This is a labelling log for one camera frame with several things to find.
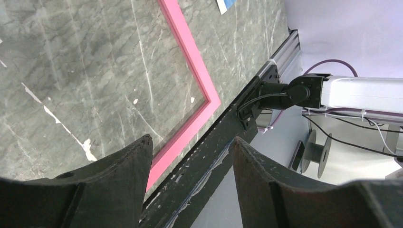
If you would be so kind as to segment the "building photo print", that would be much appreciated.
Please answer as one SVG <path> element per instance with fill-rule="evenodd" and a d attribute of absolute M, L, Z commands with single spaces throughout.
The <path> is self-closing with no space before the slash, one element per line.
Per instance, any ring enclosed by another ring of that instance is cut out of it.
<path fill-rule="evenodd" d="M 220 14 L 223 15 L 236 2 L 236 0 L 216 0 Z"/>

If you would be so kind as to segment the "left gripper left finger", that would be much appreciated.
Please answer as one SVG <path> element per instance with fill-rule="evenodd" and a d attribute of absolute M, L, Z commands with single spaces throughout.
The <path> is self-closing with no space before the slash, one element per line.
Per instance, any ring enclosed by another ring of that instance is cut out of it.
<path fill-rule="evenodd" d="M 150 173 L 153 141 L 125 148 L 53 179 L 0 180 L 3 228 L 136 228 Z"/>

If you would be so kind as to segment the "pink photo frame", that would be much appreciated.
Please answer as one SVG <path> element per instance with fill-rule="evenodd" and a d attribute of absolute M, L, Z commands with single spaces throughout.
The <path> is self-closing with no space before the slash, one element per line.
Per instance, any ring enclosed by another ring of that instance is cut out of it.
<path fill-rule="evenodd" d="M 158 1 L 172 34 L 180 47 L 190 71 L 205 99 L 199 109 L 153 158 L 146 190 L 149 190 L 167 170 L 174 159 L 188 145 L 221 105 L 218 92 L 193 39 L 188 24 L 176 0 Z"/>

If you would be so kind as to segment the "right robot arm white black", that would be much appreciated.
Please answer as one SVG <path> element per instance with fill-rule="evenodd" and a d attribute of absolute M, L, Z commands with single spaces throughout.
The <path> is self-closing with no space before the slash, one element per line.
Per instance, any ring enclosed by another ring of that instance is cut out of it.
<path fill-rule="evenodd" d="M 259 81 L 237 108 L 239 120 L 248 126 L 262 110 L 286 110 L 293 106 L 323 115 L 345 115 L 377 123 L 403 124 L 401 78 L 307 74 L 288 84 Z"/>

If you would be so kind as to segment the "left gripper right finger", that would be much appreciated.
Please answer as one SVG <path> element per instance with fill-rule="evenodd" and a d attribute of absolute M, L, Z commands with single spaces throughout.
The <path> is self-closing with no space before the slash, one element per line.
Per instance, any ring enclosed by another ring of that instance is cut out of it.
<path fill-rule="evenodd" d="M 231 143 L 245 228 L 400 228 L 402 180 L 358 180 L 340 186 L 298 174 L 240 137 Z"/>

